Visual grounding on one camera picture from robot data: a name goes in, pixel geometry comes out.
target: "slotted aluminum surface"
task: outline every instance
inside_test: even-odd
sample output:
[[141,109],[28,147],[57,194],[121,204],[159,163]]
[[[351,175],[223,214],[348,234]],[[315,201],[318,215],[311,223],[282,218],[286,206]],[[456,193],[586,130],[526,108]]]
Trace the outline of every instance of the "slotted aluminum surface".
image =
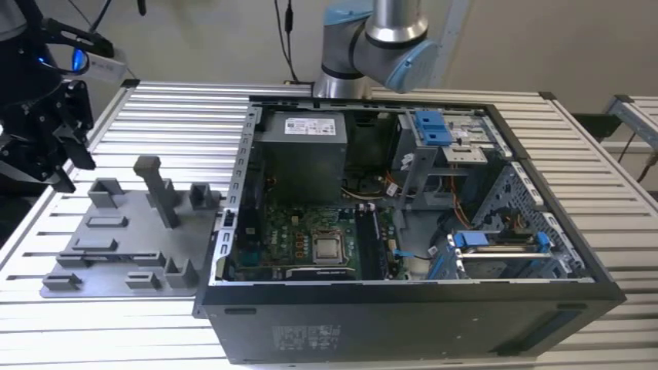
[[[55,264],[89,200],[96,177],[143,188],[136,156],[157,154],[178,187],[208,181],[226,192],[248,95],[304,96],[307,87],[143,82],[109,104],[92,135],[95,172],[72,170],[79,188],[40,198],[0,250],[0,364],[16,368],[155,366],[234,368],[192,301],[176,299],[43,299],[41,276]],[[298,365],[299,368],[658,368],[658,206],[606,151],[593,144],[562,106],[535,93],[420,90],[375,99],[494,103],[526,146],[629,301],[573,335],[537,362],[446,362]],[[251,368],[282,368],[255,365]]]

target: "electric cable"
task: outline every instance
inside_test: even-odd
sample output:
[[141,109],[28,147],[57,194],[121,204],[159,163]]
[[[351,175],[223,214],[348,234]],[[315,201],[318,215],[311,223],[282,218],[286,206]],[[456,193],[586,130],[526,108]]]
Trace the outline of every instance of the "electric cable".
[[73,0],[68,0],[71,6],[75,8],[75,10],[77,11],[77,13],[80,14],[80,16],[84,18],[84,22],[89,25],[89,27],[92,26],[92,22],[89,21],[89,18],[87,18],[87,16],[84,15],[83,11],[80,10],[79,6],[75,4]]
[[651,165],[647,164],[645,166],[645,168],[642,169],[642,173],[639,174],[639,177],[638,177],[638,180],[637,180],[639,183],[642,182],[642,180],[645,180],[645,177],[647,176],[647,173],[649,173],[649,169],[650,168],[651,168]]
[[630,136],[629,142],[626,143],[626,146],[623,150],[621,151],[619,159],[617,160],[618,163],[621,163],[621,160],[625,158],[626,150],[629,150],[630,143],[634,141],[635,138],[635,133]]
[[103,4],[103,8],[100,9],[99,16],[96,17],[96,20],[91,24],[89,32],[93,33],[96,32],[96,29],[99,28],[100,22],[103,21],[103,18],[105,17],[107,9],[109,7],[112,0],[105,0],[105,3]]
[[292,71],[294,80],[295,80],[295,82],[299,82],[298,74],[295,73],[295,66],[292,64],[292,46],[290,43],[290,34],[292,32],[292,24],[294,24],[292,0],[288,0],[288,7],[286,9],[286,16],[284,16],[286,41],[288,43],[288,63],[290,63],[290,69]]
[[298,75],[295,74],[295,70],[292,67],[292,63],[290,62],[288,54],[286,53],[286,45],[284,45],[284,34],[280,29],[280,11],[279,11],[279,1],[275,0],[275,10],[276,10],[276,28],[279,29],[279,41],[280,41],[280,52],[284,54],[286,64],[288,64],[290,75],[292,76],[292,80],[295,82],[299,81]]

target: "white label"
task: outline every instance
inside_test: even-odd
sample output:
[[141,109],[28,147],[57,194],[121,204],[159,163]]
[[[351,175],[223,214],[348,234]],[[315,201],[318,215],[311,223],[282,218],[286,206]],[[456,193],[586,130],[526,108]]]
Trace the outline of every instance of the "white label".
[[123,79],[123,74],[127,71],[125,63],[91,53],[88,53],[88,58],[89,70],[85,71],[83,76],[108,82],[116,82]]
[[331,118],[288,118],[284,133],[287,135],[335,135],[335,120]]
[[391,183],[391,185],[388,185],[388,188],[387,188],[388,196],[394,197],[396,192],[398,192],[398,186],[394,183]]

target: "blue drive bracket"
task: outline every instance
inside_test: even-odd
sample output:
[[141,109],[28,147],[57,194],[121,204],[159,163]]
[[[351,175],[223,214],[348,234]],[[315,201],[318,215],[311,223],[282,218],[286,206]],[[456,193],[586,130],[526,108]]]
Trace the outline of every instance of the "blue drive bracket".
[[423,136],[423,144],[448,146],[452,143],[452,134],[446,127],[443,115],[435,110],[415,111],[415,126]]

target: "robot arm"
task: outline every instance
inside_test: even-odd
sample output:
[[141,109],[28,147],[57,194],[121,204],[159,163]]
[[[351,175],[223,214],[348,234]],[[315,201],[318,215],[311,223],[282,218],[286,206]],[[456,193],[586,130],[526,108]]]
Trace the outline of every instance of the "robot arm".
[[367,99],[366,77],[407,93],[432,72],[436,57],[419,0],[332,5],[324,12],[322,74],[314,96]]
[[0,173],[69,193],[75,186],[63,170],[65,161],[85,170],[96,167],[87,151],[93,120],[87,84],[61,76],[81,74],[88,66],[77,72],[60,69],[49,43],[105,57],[115,53],[99,35],[44,19],[33,0],[0,0]]

